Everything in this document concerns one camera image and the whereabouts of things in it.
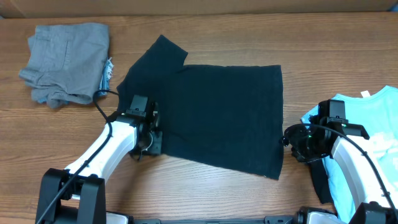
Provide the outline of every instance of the shirt sleeve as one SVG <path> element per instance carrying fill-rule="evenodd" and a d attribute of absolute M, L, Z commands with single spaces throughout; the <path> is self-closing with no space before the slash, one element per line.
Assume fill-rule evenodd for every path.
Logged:
<path fill-rule="evenodd" d="M 118 111 L 128 109 L 134 95 L 155 97 L 165 78 L 183 67 L 187 55 L 186 51 L 161 35 L 117 87 Z"/>

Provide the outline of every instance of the gray fabric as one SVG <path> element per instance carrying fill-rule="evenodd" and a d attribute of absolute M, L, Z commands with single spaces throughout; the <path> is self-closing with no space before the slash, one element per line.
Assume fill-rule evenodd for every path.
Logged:
<path fill-rule="evenodd" d="M 107 25 L 37 26 L 28 45 L 29 63 L 19 77 L 33 88 L 32 100 L 46 101 L 51 108 L 93 101 L 108 56 Z"/>

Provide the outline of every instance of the wooden floor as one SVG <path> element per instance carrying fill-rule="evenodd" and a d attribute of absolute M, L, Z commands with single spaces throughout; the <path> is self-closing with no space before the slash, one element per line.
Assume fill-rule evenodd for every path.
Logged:
<path fill-rule="evenodd" d="M 336 93 L 398 87 L 398 14 L 269 14 L 0 20 L 0 223 L 33 223 L 40 180 L 63 169 L 99 136 L 92 106 L 51 110 L 18 78 L 39 24 L 101 22 L 111 31 L 115 89 L 160 34 L 189 52 L 186 64 L 282 65 L 284 128 Z M 108 114 L 118 105 L 109 96 Z M 280 180 L 160 156 L 126 156 L 107 186 L 107 209 L 136 218 L 260 218 L 321 205 L 307 167 L 285 149 Z"/>

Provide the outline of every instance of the dark fabric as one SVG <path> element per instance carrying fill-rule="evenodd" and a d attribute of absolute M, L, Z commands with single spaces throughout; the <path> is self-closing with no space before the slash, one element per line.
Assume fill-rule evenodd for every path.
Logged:
<path fill-rule="evenodd" d="M 282 72 L 268 67 L 183 66 L 187 53 L 160 36 L 118 86 L 159 103 L 162 153 L 278 179 L 283 161 Z"/>
<path fill-rule="evenodd" d="M 328 176 L 323 166 L 322 160 L 317 160 L 309 164 L 311 170 L 311 178 L 313 188 L 317 193 L 319 201 L 321 203 L 333 203 L 333 199 L 330 194 Z"/>

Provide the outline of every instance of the turquoise fabric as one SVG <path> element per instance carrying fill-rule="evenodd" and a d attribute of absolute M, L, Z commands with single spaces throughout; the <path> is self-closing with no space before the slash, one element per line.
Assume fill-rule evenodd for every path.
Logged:
<path fill-rule="evenodd" d="M 337 94 L 334 100 L 345 102 L 346 119 L 352 124 L 362 124 L 371 140 L 382 136 L 386 141 L 376 147 L 377 161 L 388 181 L 398 191 L 398 89 L 385 86 L 378 93 L 366 98 L 353 98 Z M 318 114 L 318 106 L 302 117 L 303 123 L 309 123 L 309 117 Z M 330 193 L 333 198 L 339 219 L 348 223 L 355 213 L 351 192 L 343 171 L 334 159 L 323 159 L 328 175 Z"/>

